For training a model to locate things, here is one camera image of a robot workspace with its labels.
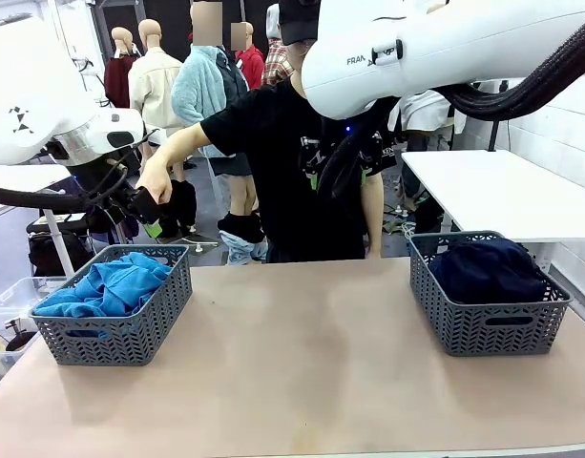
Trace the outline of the bright blue top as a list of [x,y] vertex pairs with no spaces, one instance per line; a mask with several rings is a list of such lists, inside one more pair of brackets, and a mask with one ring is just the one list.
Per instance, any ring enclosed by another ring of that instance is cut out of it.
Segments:
[[62,288],[31,312],[39,318],[124,318],[150,300],[172,268],[142,253],[98,262],[75,285]]

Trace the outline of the navy blue shorts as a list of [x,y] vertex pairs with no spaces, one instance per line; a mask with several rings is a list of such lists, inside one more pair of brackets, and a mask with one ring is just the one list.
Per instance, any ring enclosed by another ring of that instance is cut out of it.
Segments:
[[461,304],[540,302],[546,293],[533,259],[508,239],[455,243],[428,268],[448,298]]

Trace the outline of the mannequin in plaid shirt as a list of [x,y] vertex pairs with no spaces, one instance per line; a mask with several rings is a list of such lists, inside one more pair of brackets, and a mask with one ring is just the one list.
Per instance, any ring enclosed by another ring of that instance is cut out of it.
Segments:
[[286,47],[282,42],[279,18],[279,4],[269,6],[265,17],[268,53],[261,76],[262,85],[275,85],[293,73],[293,68],[287,59]]

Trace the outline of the person in black t-shirt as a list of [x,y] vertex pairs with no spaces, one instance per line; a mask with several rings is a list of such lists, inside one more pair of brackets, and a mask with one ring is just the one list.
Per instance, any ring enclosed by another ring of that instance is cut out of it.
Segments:
[[360,159],[333,198],[310,187],[300,167],[301,138],[320,141],[321,116],[305,97],[303,61],[313,45],[287,46],[294,72],[241,96],[200,125],[225,155],[244,153],[255,182],[270,262],[362,260],[369,240],[362,205]]

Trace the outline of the black bag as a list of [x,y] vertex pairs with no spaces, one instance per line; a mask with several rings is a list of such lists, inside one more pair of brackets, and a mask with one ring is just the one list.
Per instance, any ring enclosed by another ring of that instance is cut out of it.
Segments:
[[[73,269],[77,271],[91,260],[93,253],[87,250],[83,239],[73,232],[62,230],[61,233]],[[32,234],[29,237],[29,249],[29,260],[36,277],[62,277],[65,275],[50,234]]]

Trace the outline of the mannequin in red top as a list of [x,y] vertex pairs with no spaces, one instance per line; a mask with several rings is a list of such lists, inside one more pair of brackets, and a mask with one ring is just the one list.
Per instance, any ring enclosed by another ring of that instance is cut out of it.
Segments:
[[242,22],[245,27],[245,41],[243,47],[235,52],[236,64],[243,73],[250,90],[262,85],[264,70],[264,56],[253,43],[253,25]]

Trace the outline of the grey plastic lattice basket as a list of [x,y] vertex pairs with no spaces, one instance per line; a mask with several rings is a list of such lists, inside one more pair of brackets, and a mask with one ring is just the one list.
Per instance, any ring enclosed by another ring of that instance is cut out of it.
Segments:
[[75,285],[92,264],[117,260],[132,252],[142,253],[172,268],[160,288],[135,314],[124,318],[73,319],[39,318],[30,313],[59,364],[146,365],[156,355],[192,295],[189,246],[109,246],[56,291]]
[[451,301],[430,272],[435,256],[453,244],[506,239],[492,231],[420,234],[409,239],[410,287],[443,349],[451,356],[546,354],[561,325],[570,294],[542,272],[546,293],[540,302],[461,304]]

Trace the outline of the clear plastic storage box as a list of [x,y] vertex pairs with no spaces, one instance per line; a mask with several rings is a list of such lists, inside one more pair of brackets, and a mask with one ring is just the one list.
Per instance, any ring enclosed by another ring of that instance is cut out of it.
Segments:
[[[29,343],[26,344],[24,348],[20,351],[2,351],[0,352],[0,377],[3,377],[14,365],[15,363],[24,355],[26,350],[36,341],[38,337],[38,331],[35,331],[35,336],[30,340]],[[1,336],[2,340],[5,340],[7,343],[11,339],[6,339],[5,337]]]
[[16,321],[19,330],[36,331],[31,310],[65,281],[65,277],[26,277],[1,293],[0,335],[6,339],[14,336],[14,329],[6,328],[11,321]]

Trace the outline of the person's right hand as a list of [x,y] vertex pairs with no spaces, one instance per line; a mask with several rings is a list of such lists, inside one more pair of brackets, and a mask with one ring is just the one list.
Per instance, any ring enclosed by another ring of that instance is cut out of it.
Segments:
[[144,166],[136,188],[146,190],[157,204],[168,203],[173,187],[167,162],[156,156],[151,157]]

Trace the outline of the light blue jeans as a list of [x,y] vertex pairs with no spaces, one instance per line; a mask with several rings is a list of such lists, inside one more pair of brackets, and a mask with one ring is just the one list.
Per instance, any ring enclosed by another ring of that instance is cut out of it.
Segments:
[[266,239],[250,242],[222,230],[219,231],[219,235],[228,249],[228,265],[246,265],[252,261],[266,261],[268,251]]

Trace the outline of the mannequin in maroon garment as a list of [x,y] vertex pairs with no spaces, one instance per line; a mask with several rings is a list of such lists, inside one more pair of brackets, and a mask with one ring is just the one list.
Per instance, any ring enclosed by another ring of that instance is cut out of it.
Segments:
[[137,60],[133,36],[123,27],[114,27],[111,37],[115,43],[115,54],[105,67],[105,95],[114,107],[128,109],[130,107],[128,75]]

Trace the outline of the mannequin in cream jacket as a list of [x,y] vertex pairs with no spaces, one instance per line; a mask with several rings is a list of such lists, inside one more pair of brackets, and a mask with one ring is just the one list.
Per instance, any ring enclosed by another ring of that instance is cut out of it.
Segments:
[[148,131],[158,128],[149,139],[157,146],[183,128],[171,99],[182,63],[161,48],[162,31],[156,20],[142,20],[138,32],[145,54],[133,63],[128,74],[130,107],[141,114]]

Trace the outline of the black clamp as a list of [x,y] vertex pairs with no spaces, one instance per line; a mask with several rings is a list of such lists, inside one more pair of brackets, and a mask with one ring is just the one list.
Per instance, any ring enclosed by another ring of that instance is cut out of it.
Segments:
[[7,351],[20,351],[36,334],[35,331],[22,329],[20,319],[10,320],[5,325],[5,328],[12,329],[14,331],[14,337],[8,342],[6,346]]

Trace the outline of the mannequin in light blue fleece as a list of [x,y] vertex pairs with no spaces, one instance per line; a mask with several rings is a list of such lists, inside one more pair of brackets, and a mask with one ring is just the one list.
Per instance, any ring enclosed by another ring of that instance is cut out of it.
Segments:
[[[171,95],[174,113],[186,126],[200,123],[227,107],[217,66],[219,47],[226,50],[221,3],[192,0],[190,18],[193,33],[191,50],[181,66]],[[212,178],[222,177],[228,182],[228,213],[250,215],[256,191],[246,155],[226,156],[213,145],[198,151],[208,159]]]

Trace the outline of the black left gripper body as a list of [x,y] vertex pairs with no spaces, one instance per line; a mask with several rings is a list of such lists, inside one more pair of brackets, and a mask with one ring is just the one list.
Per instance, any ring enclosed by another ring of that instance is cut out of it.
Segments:
[[74,179],[81,188],[82,204],[75,211],[86,211],[90,207],[115,194],[126,186],[129,169],[123,157],[100,156],[97,159],[74,167]]

